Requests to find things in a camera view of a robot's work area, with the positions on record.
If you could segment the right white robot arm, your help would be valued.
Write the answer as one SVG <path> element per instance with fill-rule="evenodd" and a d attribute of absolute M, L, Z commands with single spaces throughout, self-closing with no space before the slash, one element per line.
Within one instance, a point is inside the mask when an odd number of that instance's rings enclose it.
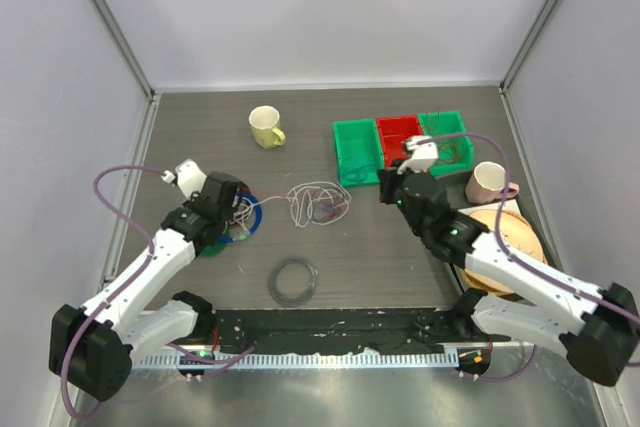
<path fill-rule="evenodd" d="M 381 169 L 380 200 L 395 205 L 412 233 L 437 259 L 503 284 L 526 299 L 509 303 L 474 290 L 451 318 L 457 338 L 508 336 L 566 358 L 583 377 L 613 387 L 639 345 L 633 294 L 573 278 L 508 247 L 482 222 L 453 209 L 428 172 Z"/>

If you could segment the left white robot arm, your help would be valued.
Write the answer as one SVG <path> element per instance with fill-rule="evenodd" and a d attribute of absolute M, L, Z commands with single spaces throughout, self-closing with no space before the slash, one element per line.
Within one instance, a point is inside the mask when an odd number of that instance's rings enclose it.
<path fill-rule="evenodd" d="M 146 237 L 146 249 L 113 282 L 82 306 L 65 304 L 53 315 L 49 369 L 63 391 L 75 386 L 105 402 L 142 358 L 175 340 L 200 346 L 212 336 L 214 308 L 190 292 L 175 294 L 150 314 L 143 310 L 180 270 L 221 240 L 248 188 L 229 174 L 204 174 L 193 161 L 161 177 L 179 188 L 184 202 Z"/>

